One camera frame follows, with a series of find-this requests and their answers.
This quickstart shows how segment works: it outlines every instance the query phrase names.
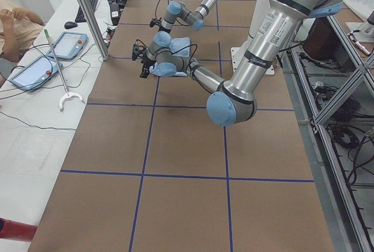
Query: computer mouse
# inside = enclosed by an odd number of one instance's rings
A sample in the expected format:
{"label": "computer mouse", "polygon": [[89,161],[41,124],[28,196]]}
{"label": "computer mouse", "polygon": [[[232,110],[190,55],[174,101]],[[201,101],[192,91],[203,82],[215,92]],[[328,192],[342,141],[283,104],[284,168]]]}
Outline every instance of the computer mouse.
{"label": "computer mouse", "polygon": [[74,27],[77,27],[77,26],[78,26],[78,24],[76,24],[73,21],[68,21],[64,25],[65,29],[71,29],[71,28],[74,28]]}

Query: red tube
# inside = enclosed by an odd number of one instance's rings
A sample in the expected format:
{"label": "red tube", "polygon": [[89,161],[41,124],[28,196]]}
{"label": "red tube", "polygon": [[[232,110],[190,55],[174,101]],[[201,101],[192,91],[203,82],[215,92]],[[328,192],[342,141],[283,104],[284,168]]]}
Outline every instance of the red tube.
{"label": "red tube", "polygon": [[37,226],[0,218],[0,239],[31,242]]}

